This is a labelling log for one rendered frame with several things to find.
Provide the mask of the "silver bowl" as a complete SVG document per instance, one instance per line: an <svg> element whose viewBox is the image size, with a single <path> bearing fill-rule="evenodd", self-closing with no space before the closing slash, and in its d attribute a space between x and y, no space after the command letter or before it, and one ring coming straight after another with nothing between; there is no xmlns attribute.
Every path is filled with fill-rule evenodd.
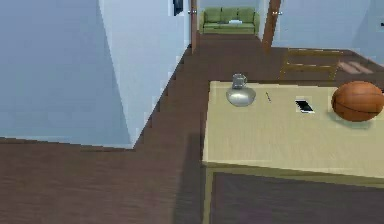
<svg viewBox="0 0 384 224"><path fill-rule="evenodd" d="M256 92L252 88L248 87L240 89L230 88L226 92L226 98L229 103L236 107L246 107L254 102Z"/></svg>

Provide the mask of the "pale wooden chair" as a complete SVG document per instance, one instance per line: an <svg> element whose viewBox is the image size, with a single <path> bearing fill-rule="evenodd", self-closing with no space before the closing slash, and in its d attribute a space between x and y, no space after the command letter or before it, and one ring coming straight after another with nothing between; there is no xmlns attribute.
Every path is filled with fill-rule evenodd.
<svg viewBox="0 0 384 224"><path fill-rule="evenodd" d="M310 71L310 72L327 72L329 79L334 80L338 71L339 58L343 55L339 50L323 50L323 49L305 49L305 48L289 48L283 59L280 69L279 78L282 79L287 71ZM320 56L335 57L338 61L330 65L316 64L292 64L289 62L290 56Z"/></svg>

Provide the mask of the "black and white phone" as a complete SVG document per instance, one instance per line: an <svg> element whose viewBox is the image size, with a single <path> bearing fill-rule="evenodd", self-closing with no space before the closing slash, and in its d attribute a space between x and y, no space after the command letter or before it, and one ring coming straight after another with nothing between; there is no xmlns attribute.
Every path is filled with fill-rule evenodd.
<svg viewBox="0 0 384 224"><path fill-rule="evenodd" d="M306 100L296 100L296 105L299 107L302 113L313 113L314 110Z"/></svg>

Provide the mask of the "clear glass mug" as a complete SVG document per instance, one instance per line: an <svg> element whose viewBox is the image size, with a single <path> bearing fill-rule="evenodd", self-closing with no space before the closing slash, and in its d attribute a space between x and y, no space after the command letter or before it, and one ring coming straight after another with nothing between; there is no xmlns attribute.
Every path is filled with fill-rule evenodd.
<svg viewBox="0 0 384 224"><path fill-rule="evenodd" d="M247 83L247 77L243 74L237 73L232 77L232 88L242 89Z"/></svg>

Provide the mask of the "pale wooden table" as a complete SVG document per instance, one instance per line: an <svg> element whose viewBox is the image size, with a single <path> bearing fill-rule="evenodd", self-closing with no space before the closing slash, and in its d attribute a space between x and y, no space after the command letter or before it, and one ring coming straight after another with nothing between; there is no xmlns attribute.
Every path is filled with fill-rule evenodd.
<svg viewBox="0 0 384 224"><path fill-rule="evenodd" d="M213 174L384 189L384 113L361 123L333 113L333 87L250 83L255 101L228 102L229 82L210 83L202 163L206 187L202 224L210 224ZM302 113L306 100L313 113Z"/></svg>

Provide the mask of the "brown room door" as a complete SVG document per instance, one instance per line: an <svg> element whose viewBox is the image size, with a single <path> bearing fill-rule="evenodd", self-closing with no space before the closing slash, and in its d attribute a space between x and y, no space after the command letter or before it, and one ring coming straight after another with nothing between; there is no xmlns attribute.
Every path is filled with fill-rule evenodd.
<svg viewBox="0 0 384 224"><path fill-rule="evenodd" d="M190 10L197 10L197 0L190 0ZM198 16L197 14L190 14L191 17L191 49L192 49L192 54L194 54L198 41L197 41L197 22L198 22Z"/></svg>
<svg viewBox="0 0 384 224"><path fill-rule="evenodd" d="M262 47L265 53L268 53L272 48L276 23L279 17L279 15L273 15L272 12L280 12L280 5L281 0L269 0L267 17L262 38Z"/></svg>

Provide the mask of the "orange basketball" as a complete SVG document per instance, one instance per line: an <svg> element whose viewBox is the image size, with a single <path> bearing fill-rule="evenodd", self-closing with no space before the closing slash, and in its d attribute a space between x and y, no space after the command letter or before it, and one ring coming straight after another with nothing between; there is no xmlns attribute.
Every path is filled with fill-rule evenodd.
<svg viewBox="0 0 384 224"><path fill-rule="evenodd" d="M371 82L352 81L341 85L333 93L331 106L344 120L368 121L384 109L384 94Z"/></svg>

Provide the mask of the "green sofa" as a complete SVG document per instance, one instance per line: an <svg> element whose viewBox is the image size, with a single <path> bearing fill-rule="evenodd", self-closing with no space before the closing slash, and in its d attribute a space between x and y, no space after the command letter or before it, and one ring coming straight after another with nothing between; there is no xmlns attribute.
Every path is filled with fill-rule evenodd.
<svg viewBox="0 0 384 224"><path fill-rule="evenodd" d="M242 24L229 24L241 20ZM257 35L260 16L252 7L207 7L200 12L201 34L251 34Z"/></svg>

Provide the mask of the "dark framed wall picture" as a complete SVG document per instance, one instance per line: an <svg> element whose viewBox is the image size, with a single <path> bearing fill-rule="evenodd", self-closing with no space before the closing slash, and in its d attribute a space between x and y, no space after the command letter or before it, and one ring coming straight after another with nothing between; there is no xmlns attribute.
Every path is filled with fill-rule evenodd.
<svg viewBox="0 0 384 224"><path fill-rule="evenodd" d="M183 0L173 0L173 14L177 16L183 11Z"/></svg>

